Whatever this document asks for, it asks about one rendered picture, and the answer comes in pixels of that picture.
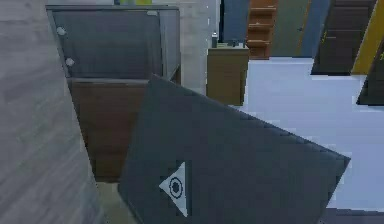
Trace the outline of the tan wooden side cabinet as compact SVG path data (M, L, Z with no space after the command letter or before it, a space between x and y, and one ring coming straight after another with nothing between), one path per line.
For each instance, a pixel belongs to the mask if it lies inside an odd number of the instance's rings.
M248 62L247 47L210 48L207 55L206 95L225 105L241 106Z

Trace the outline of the dark grey laptop with logo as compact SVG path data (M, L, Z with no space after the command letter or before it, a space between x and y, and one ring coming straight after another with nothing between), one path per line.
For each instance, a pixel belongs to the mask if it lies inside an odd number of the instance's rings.
M317 224L349 162L152 76L118 192L138 224Z

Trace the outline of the dark brown wooden cabinet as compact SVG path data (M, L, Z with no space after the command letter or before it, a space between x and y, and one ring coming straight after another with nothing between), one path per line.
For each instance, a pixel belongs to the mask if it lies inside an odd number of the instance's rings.
M68 81L97 182L119 181L146 85L147 81Z

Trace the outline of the blue room door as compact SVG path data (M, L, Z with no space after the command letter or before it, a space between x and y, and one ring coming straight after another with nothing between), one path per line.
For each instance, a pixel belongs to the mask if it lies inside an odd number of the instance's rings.
M222 3L222 40L243 42L247 31L249 0L222 0Z

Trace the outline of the grey cupboard with white knobs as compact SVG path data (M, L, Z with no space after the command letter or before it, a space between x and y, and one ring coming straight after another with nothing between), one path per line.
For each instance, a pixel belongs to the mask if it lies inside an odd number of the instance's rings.
M170 79L181 65L176 6L47 4L45 9L68 78Z

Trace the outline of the orange brown wooden shelf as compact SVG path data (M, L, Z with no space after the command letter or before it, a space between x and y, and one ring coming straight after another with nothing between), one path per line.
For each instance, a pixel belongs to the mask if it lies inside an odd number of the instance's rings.
M252 60L268 60L278 0L250 0L248 7L246 45Z

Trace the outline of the grey green room door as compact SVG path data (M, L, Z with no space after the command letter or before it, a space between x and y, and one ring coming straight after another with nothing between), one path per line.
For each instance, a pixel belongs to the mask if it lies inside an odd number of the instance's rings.
M273 31L271 56L292 57L302 32L309 0L278 0L277 15Z

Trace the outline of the dark brown chest of drawers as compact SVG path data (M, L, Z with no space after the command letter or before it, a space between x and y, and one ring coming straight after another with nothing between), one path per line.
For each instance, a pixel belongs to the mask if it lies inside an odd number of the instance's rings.
M377 0L331 0L312 75L351 73Z

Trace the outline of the black brown low cupboard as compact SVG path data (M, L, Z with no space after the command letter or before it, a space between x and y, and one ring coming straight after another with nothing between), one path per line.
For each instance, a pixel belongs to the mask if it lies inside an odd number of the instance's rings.
M360 91L357 103L368 106L384 106L384 44L375 56L372 68Z

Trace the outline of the yellow upright board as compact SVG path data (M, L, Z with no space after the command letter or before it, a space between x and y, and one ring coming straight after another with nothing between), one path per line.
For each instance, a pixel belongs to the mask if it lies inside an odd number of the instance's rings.
M384 38L384 0L377 0L361 42L352 75L367 75Z

